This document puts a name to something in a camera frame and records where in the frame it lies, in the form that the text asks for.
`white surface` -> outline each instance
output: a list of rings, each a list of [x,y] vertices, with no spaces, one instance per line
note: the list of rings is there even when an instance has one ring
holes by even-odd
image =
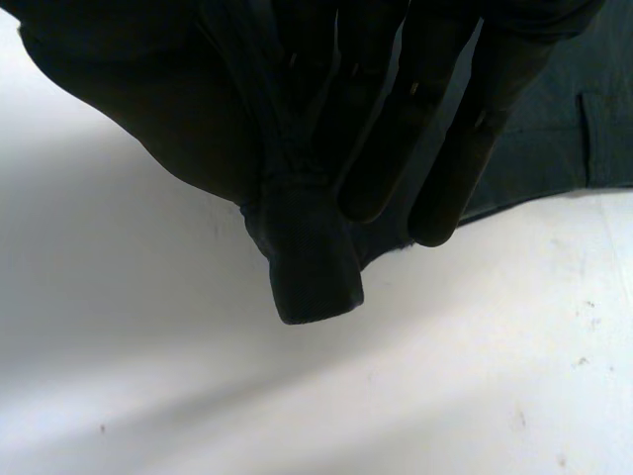
[[[0,474],[633,467],[633,195],[380,259],[283,326],[236,209],[37,72],[0,15]]]

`finger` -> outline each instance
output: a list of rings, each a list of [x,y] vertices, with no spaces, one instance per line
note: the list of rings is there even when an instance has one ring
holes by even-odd
[[[418,243],[450,239],[514,105],[552,49],[484,24],[466,92],[409,215]]]
[[[337,0],[272,0],[282,66],[294,107],[305,111],[331,67]]]
[[[348,219],[370,222],[387,206],[478,20],[470,0],[411,2],[396,83],[338,197]]]
[[[330,177],[338,176],[382,90],[407,3],[408,0],[341,2],[341,65],[329,87],[313,139]]]

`dark fabric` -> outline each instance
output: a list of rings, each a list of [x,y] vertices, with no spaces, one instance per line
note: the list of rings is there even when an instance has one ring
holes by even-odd
[[[52,8],[43,18],[29,8],[13,9],[29,20],[22,36],[36,65],[121,124],[181,179],[242,205],[247,229],[269,260],[273,297],[285,323],[323,320],[362,304],[349,229],[308,134],[287,107],[250,10],[235,0],[203,2],[190,15],[184,39],[166,45],[146,36],[137,40],[127,32],[136,28],[129,23],[120,24],[123,30],[115,29],[111,39],[102,35],[98,26],[109,11],[99,2],[89,5],[95,8],[87,8],[89,14],[84,8],[76,9],[77,16]],[[129,13],[137,17],[139,5],[149,25],[138,28],[153,29],[149,2],[131,2]],[[62,25],[51,29],[47,19]],[[172,20],[166,16],[164,22]],[[74,37],[83,41],[76,46],[67,40]],[[120,37],[129,39],[130,50],[145,54],[118,52]]]
[[[335,212],[307,134],[296,127],[299,121],[287,115],[284,98],[278,97],[277,83],[266,70],[266,45],[250,40],[264,37],[250,24],[243,36],[242,22],[248,21],[240,13],[235,16],[231,8],[221,12],[235,24],[208,16],[207,24],[214,26],[206,32],[212,38],[206,38],[198,35],[204,33],[200,30],[192,34],[196,15],[172,1],[101,2],[106,6],[87,16],[81,7],[76,12],[82,19],[98,21],[74,31],[66,27],[76,22],[74,7],[81,2],[50,2],[40,10],[41,3],[0,0],[2,8],[24,19],[29,53],[53,81],[121,124],[176,176],[238,204],[249,203],[242,213],[250,235],[271,262],[271,284],[284,321],[305,323],[351,310],[362,303],[358,267],[412,243],[409,211],[461,100],[476,38],[458,61],[437,114],[384,213],[369,225],[351,225]],[[532,3],[513,2],[516,8]],[[576,0],[541,4],[555,3],[581,5]],[[207,14],[213,12],[211,7],[230,6],[224,0],[206,4]],[[123,10],[115,9],[117,15],[109,17],[109,5]],[[122,21],[126,5],[134,5],[134,14]],[[65,10],[53,11],[53,6]],[[546,29],[541,41],[572,37],[587,25],[593,7],[583,2],[574,10],[577,16],[563,11],[568,26],[554,36]],[[508,14],[501,8],[486,16],[499,28],[531,39],[535,25],[536,31],[547,27],[538,15],[517,24],[512,10]],[[517,104],[462,223],[534,198],[633,184],[632,24],[633,3],[611,0],[583,35],[557,45],[549,65]],[[99,35],[91,36],[93,31]],[[104,40],[108,32],[116,40],[112,44]],[[218,32],[226,36],[218,38]],[[60,48],[64,53],[57,54]],[[130,73],[132,63],[140,67]],[[74,70],[77,64],[82,67]],[[257,73],[249,77],[253,68]],[[145,113],[152,107],[157,107],[156,114]],[[228,122],[219,123],[227,110],[240,124],[238,134],[230,132]],[[183,118],[189,122],[182,123]],[[219,129],[210,126],[213,123]],[[216,137],[216,130],[228,133]],[[231,140],[236,148],[231,148]],[[224,173],[234,166],[243,174],[227,178],[230,174]]]
[[[580,19],[578,25],[586,23]],[[556,46],[548,66],[517,104],[462,224],[537,198],[633,186],[630,25],[633,2],[610,0],[582,35]],[[412,244],[409,210],[466,88],[478,33],[466,46],[438,114],[415,148],[390,205],[377,221],[355,231],[366,242],[364,265]]]

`black glove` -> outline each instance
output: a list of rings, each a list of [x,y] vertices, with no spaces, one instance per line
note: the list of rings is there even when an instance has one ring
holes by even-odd
[[[377,122],[343,180],[338,196],[343,214],[353,222],[367,223],[385,209],[415,144],[440,106],[460,52],[480,18],[484,18],[471,80],[409,217],[409,233],[417,242],[429,246],[446,242],[457,227],[517,100],[547,64],[554,44],[580,34],[603,3],[604,0],[411,0],[399,73]],[[332,175],[339,173],[349,158],[378,96],[403,13],[398,0],[363,2],[357,7],[362,13],[357,14],[355,21],[363,18],[365,30],[345,30],[344,12],[350,5],[355,6],[356,2],[340,2],[342,65],[330,87],[314,136],[315,148]],[[296,31],[311,21],[309,16],[304,11],[294,19]],[[368,41],[363,42],[358,32]],[[374,48],[378,38],[382,47]],[[368,45],[364,49],[365,60],[376,66],[372,69],[376,74],[361,73],[356,77],[358,71],[364,71],[363,60],[357,59],[363,56],[348,53],[346,45]]]

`speck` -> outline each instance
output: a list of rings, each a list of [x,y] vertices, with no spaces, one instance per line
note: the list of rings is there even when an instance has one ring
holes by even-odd
[[[589,360],[583,356],[581,359],[578,360],[578,362],[574,366],[583,366],[588,363],[589,363]]]

